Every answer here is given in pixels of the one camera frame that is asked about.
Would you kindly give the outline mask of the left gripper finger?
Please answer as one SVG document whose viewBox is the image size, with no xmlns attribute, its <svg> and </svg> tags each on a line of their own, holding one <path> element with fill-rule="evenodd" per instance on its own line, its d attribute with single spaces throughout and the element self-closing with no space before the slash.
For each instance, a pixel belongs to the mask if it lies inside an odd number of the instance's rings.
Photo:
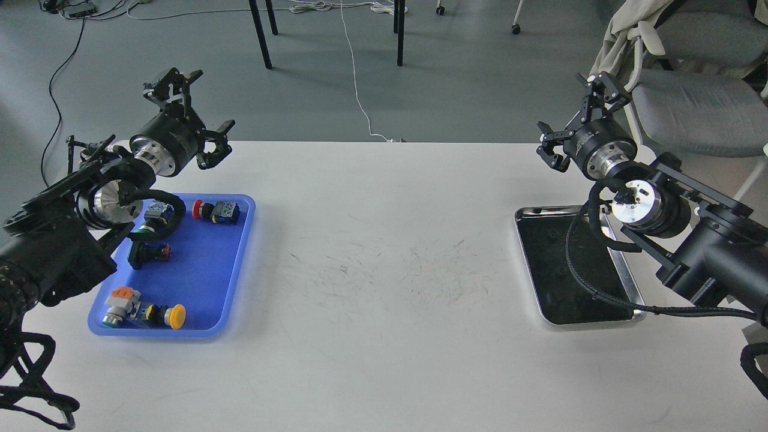
<svg viewBox="0 0 768 432">
<path fill-rule="evenodd" d="M 156 104 L 161 112 L 190 120 L 193 111 L 190 98 L 190 85 L 203 76 L 202 70 L 189 73 L 180 72 L 173 67 L 154 83 L 143 84 L 143 97 Z"/>
<path fill-rule="evenodd" d="M 233 126 L 236 125 L 234 119 L 222 123 L 217 130 L 203 129 L 196 131 L 200 151 L 196 153 L 197 166 L 201 170 L 213 169 L 232 153 L 232 148 L 228 144 L 227 134 Z M 206 143 L 213 143 L 213 151 L 204 151 Z"/>
</svg>

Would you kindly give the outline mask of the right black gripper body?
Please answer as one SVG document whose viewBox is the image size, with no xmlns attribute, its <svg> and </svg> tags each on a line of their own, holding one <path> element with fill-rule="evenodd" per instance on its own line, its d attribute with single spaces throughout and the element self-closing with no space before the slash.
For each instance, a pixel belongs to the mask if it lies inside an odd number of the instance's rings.
<svg viewBox="0 0 768 432">
<path fill-rule="evenodd" d="M 633 161 L 637 144 L 612 118 L 590 121 L 574 132 L 565 143 L 565 152 L 592 181 L 609 177 L 619 164 Z"/>
</svg>

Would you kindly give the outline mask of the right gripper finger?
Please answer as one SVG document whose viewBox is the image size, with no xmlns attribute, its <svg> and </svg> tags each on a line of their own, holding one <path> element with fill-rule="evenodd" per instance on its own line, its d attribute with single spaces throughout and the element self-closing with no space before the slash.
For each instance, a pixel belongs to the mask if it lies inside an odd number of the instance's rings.
<svg viewBox="0 0 768 432">
<path fill-rule="evenodd" d="M 620 130 L 622 127 L 614 120 L 613 114 L 632 101 L 632 96 L 625 86 L 616 76 L 606 71 L 589 77 L 576 74 L 576 78 L 586 90 L 576 114 L 576 129 L 580 130 L 592 122 L 602 121 L 604 126 Z"/>
<path fill-rule="evenodd" d="M 581 121 L 571 121 L 565 130 L 555 132 L 549 124 L 538 121 L 541 131 L 540 142 L 536 153 L 550 169 L 567 172 L 571 159 L 576 158 L 577 140 L 575 134 L 583 127 Z"/>
</svg>

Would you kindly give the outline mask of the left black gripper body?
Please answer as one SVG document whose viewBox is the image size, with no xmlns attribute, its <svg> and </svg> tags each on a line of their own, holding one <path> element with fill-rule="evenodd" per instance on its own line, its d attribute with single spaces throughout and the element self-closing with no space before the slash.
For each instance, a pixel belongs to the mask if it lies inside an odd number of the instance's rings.
<svg viewBox="0 0 768 432">
<path fill-rule="evenodd" d="M 159 113 L 131 138 L 135 158 L 148 163 L 155 174 L 178 175 L 201 152 L 204 123 L 197 116 L 178 118 Z"/>
</svg>

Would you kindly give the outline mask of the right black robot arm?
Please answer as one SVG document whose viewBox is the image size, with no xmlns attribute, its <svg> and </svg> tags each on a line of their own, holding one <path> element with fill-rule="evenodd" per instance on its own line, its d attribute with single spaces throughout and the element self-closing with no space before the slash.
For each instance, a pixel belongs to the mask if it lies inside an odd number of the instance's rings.
<svg viewBox="0 0 768 432">
<path fill-rule="evenodd" d="M 666 152 L 651 164 L 636 161 L 637 144 L 613 114 L 631 95 L 612 74 L 579 77 L 585 96 L 562 131 L 540 121 L 537 154 L 554 170 L 574 162 L 593 182 L 577 213 L 587 216 L 593 237 L 606 248 L 648 253 L 660 268 L 656 278 L 689 301 L 658 307 L 623 300 L 593 286 L 574 268 L 571 238 L 565 256 L 576 282 L 613 307 L 676 317 L 740 317 L 766 326 L 766 227 L 752 209 L 682 173 Z"/>
</svg>

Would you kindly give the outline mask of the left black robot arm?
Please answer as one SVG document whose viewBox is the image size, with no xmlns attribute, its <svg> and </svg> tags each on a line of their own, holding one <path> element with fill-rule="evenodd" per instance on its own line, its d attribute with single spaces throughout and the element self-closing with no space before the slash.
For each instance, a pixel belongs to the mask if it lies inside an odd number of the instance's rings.
<svg viewBox="0 0 768 432">
<path fill-rule="evenodd" d="M 2 386 L 2 408 L 27 412 L 60 430 L 73 430 L 80 404 L 50 388 L 43 374 L 55 352 L 54 339 L 25 332 L 25 314 L 38 304 L 52 307 L 88 292 L 117 271 L 112 253 L 124 239 L 133 243 L 132 262 L 151 257 L 150 245 L 178 229 L 186 206 L 175 194 L 154 189 L 159 176 L 178 175 L 192 159 L 213 169 L 232 152 L 227 134 L 234 120 L 209 130 L 192 108 L 190 86 L 202 71 L 166 71 L 146 83 L 143 96 L 159 112 L 124 147 L 113 137 L 97 143 L 68 140 L 82 148 L 78 170 L 22 205 L 3 229 L 2 373 L 20 382 Z M 19 405 L 44 400 L 60 410 L 61 423 Z"/>
</svg>

